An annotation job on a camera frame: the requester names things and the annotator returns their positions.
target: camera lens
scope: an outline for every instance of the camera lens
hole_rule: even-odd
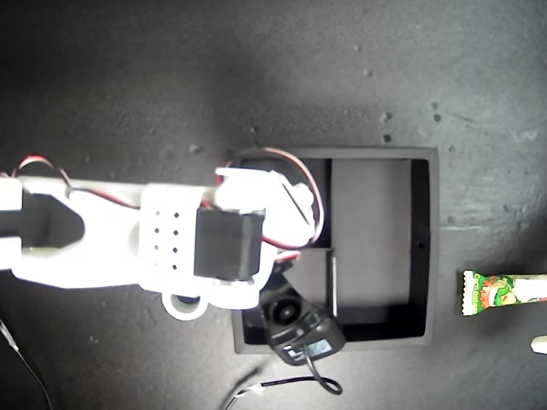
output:
[[[280,325],[289,325],[300,316],[300,303],[294,299],[281,299],[273,306],[272,319]]]

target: black cable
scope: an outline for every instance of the black cable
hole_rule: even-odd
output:
[[[281,380],[274,380],[273,382],[264,382],[259,384],[253,384],[250,387],[240,390],[237,394],[233,395],[230,401],[222,408],[222,410],[231,410],[233,405],[238,399],[249,393],[250,391],[256,391],[260,389],[265,389],[267,387],[280,386],[281,384],[290,384],[290,383],[299,383],[299,382],[318,382],[323,389],[331,393],[332,395],[341,395],[344,392],[344,389],[336,380],[331,378],[323,378],[317,369],[315,368],[314,362],[309,356],[309,347],[304,344],[303,348],[304,356],[306,358],[306,364],[308,365],[309,370],[312,372],[313,376],[303,376],[300,378],[282,378]]]
[[[32,374],[32,376],[36,379],[36,381],[40,385],[40,388],[44,392],[45,400],[48,403],[48,410],[53,410],[53,404],[51,403],[50,393],[45,388],[44,382],[42,382],[38,374],[36,374],[36,372],[32,369],[32,367],[28,364],[26,359],[23,357],[23,355],[21,354],[19,350],[19,346],[17,345],[17,342],[15,341],[14,337],[9,332],[8,327],[2,322],[1,319],[0,319],[0,334],[6,339],[6,341],[8,342],[8,345],[17,353],[21,361],[25,364],[26,369],[28,369],[28,371]]]
[[[332,380],[331,378],[321,378],[321,380],[326,384],[332,384],[333,386],[335,386],[340,391],[340,393],[337,393],[337,395],[342,394],[342,386],[340,385],[339,382],[337,382],[336,380]],[[240,399],[241,397],[243,397],[250,391],[258,390],[259,388],[280,386],[281,384],[290,384],[290,383],[299,383],[299,382],[316,382],[316,381],[317,379],[313,376],[303,376],[300,378],[282,378],[281,380],[275,380],[273,382],[264,382],[264,383],[254,384],[253,386],[240,390],[236,395],[233,395],[233,397],[222,408],[222,410],[231,410],[233,405],[236,403],[238,399]]]
[[[36,372],[34,372],[34,370],[33,370],[33,369],[31,368],[31,366],[28,364],[28,362],[27,362],[26,359],[23,357],[23,355],[22,355],[20,352],[17,352],[17,354],[19,355],[19,357],[21,358],[21,360],[23,361],[23,363],[25,363],[26,368],[27,368],[28,371],[34,376],[34,378],[36,379],[36,381],[37,381],[38,384],[40,385],[40,388],[41,388],[42,391],[44,392],[45,400],[48,402],[48,410],[53,410],[53,403],[51,403],[50,393],[49,393],[48,390],[45,388],[44,382],[42,382],[42,380],[38,377],[38,374],[36,374]]]
[[[304,357],[306,358],[306,364],[308,365],[308,369],[311,371],[311,374],[314,375],[314,379],[317,380],[317,383],[319,383],[321,387],[328,391],[331,395],[341,395],[344,392],[344,389],[342,389],[342,386],[339,383],[334,383],[336,389],[333,389],[331,386],[329,386],[329,383],[326,382],[326,378],[323,378],[319,374],[314,362],[311,360],[311,355],[309,354],[309,346],[306,343],[304,344],[303,352]]]

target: black wire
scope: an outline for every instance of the black wire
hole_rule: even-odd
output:
[[[339,382],[336,380],[332,380],[331,378],[321,378],[326,384],[332,384],[335,386],[340,393],[337,393],[337,395],[342,394],[342,386]],[[273,386],[280,386],[281,384],[290,384],[290,383],[299,383],[299,382],[316,382],[317,379],[313,376],[303,376],[300,378],[282,378],[281,380],[274,380],[273,382],[264,382],[260,383],[259,385],[266,388],[266,387],[273,387]],[[222,408],[222,410],[231,410],[233,405],[236,403],[238,399],[252,391],[252,387],[248,387],[246,389],[240,390],[236,395],[234,395],[230,401]]]
[[[308,345],[304,344],[303,351],[304,351],[304,356],[306,357],[306,363],[308,364],[308,368],[312,372],[313,376],[303,376],[300,378],[282,378],[281,380],[274,380],[273,382],[264,382],[260,384],[255,384],[253,386],[242,389],[236,395],[233,395],[233,397],[222,408],[222,410],[231,410],[233,405],[236,403],[236,401],[240,399],[241,397],[243,397],[244,395],[246,395],[247,393],[249,393],[250,391],[253,391],[255,386],[261,386],[263,388],[267,388],[267,387],[273,387],[273,386],[280,386],[281,384],[290,384],[290,383],[299,383],[299,382],[318,382],[323,389],[325,389],[332,395],[341,395],[344,392],[344,389],[342,388],[339,382],[337,382],[336,380],[332,380],[331,378],[323,378],[319,374],[319,372],[317,372],[314,362],[309,357]]]
[[[317,368],[315,367],[314,362],[311,360],[311,356],[309,354],[309,346],[305,343],[303,347],[304,357],[306,358],[306,364],[308,365],[308,369],[311,371],[311,374],[314,375],[315,380],[317,380],[317,383],[321,385],[323,389],[328,391],[331,395],[341,395],[344,392],[344,389],[342,389],[342,386],[335,382],[333,383],[334,387],[336,389],[333,389],[331,386],[329,386],[329,383],[327,382],[326,378],[323,378],[319,372],[317,371]]]
[[[40,385],[40,388],[41,388],[42,391],[44,392],[45,400],[48,402],[48,410],[53,410],[53,404],[51,403],[50,393],[49,393],[48,390],[45,388],[44,382],[42,382],[42,380],[38,377],[38,374],[36,374],[36,372],[34,372],[34,370],[31,368],[31,366],[30,366],[30,365],[28,364],[28,362],[25,360],[25,358],[23,357],[23,355],[22,355],[20,352],[17,352],[17,354],[19,355],[19,357],[21,358],[21,360],[23,361],[23,363],[25,363],[26,368],[27,368],[28,371],[34,376],[34,378],[36,379],[36,381],[37,381],[38,384]]]

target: black tray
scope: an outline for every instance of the black tray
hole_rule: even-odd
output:
[[[285,276],[336,312],[345,350],[428,344],[438,273],[436,149],[290,149],[317,179],[326,228]],[[279,161],[255,158],[249,167]],[[258,309],[232,314],[236,353],[268,353]]]

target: wire connector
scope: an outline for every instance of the wire connector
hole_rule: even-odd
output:
[[[0,333],[2,333],[5,339],[8,341],[9,346],[11,346],[13,350],[19,353],[19,346],[17,346],[17,343],[15,342],[14,337],[11,336],[11,333],[9,333],[8,327],[1,320]]]

